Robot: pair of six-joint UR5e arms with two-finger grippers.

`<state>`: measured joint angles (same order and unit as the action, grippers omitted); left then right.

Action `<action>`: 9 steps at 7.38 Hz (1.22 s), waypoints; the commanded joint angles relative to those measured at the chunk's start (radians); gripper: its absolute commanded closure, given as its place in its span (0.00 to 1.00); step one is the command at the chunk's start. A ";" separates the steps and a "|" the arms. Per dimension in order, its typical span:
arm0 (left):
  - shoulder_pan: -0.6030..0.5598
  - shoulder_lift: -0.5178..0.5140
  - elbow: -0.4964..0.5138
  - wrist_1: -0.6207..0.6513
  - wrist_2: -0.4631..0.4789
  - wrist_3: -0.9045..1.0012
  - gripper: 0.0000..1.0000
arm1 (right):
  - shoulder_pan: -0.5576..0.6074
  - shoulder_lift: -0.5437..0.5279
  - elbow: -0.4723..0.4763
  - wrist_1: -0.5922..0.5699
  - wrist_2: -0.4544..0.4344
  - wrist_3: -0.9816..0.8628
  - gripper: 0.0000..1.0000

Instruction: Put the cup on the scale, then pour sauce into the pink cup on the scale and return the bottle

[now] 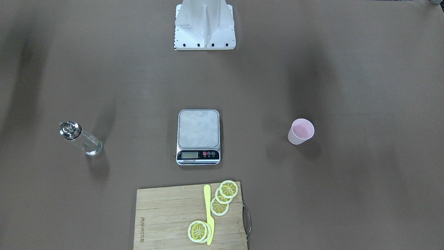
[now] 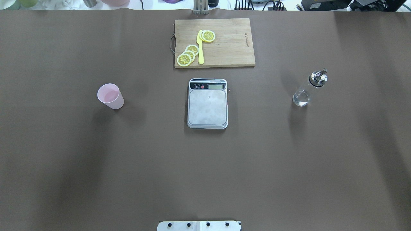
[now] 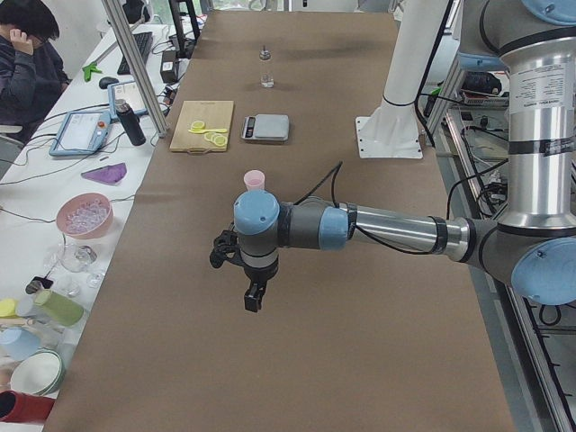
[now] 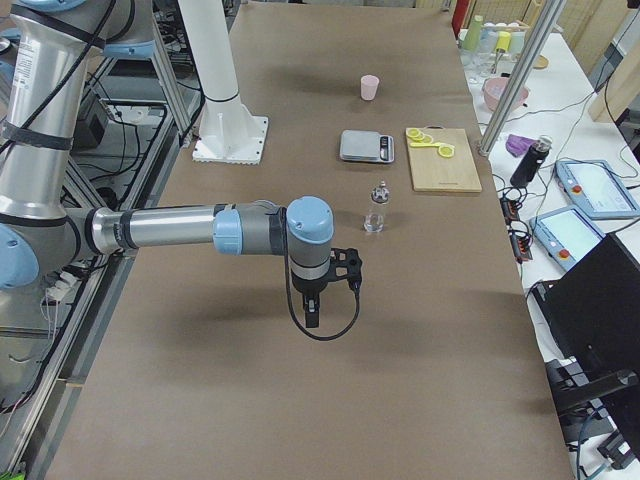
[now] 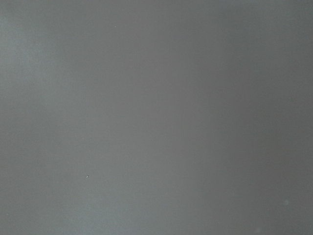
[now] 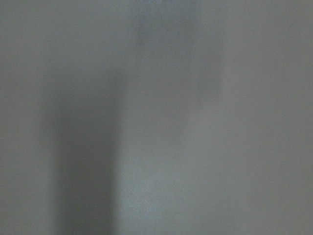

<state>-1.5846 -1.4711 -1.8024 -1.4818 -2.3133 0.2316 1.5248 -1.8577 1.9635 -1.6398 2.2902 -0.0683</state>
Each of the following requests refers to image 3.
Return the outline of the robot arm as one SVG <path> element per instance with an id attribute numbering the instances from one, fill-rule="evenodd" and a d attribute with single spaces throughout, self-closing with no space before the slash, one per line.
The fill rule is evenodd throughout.
<path id="1" fill-rule="evenodd" d="M 240 266 L 258 311 L 278 269 L 280 248 L 339 250 L 374 241 L 409 255 L 444 255 L 482 269 L 546 305 L 575 299 L 575 4 L 572 1 L 467 1 L 459 59 L 467 70 L 509 74 L 508 199 L 496 220 L 426 216 L 307 196 L 279 202 L 250 190 L 234 203 L 232 242 L 211 263 Z"/>

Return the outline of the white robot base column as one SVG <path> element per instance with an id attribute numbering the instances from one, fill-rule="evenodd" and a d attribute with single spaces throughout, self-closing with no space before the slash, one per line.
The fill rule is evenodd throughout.
<path id="1" fill-rule="evenodd" d="M 423 157 L 415 102 L 451 8 L 450 1 L 408 1 L 404 6 L 381 104 L 370 116 L 355 119 L 360 158 Z"/>

